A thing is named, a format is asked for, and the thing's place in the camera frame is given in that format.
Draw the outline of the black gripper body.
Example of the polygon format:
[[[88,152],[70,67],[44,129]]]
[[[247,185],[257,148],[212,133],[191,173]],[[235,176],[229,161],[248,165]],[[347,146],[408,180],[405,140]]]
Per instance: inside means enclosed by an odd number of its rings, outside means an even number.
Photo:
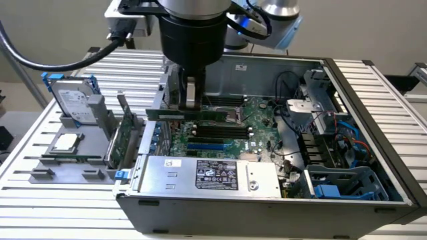
[[[223,55],[227,28],[225,14],[208,20],[159,17],[163,54],[187,71],[204,69]]]

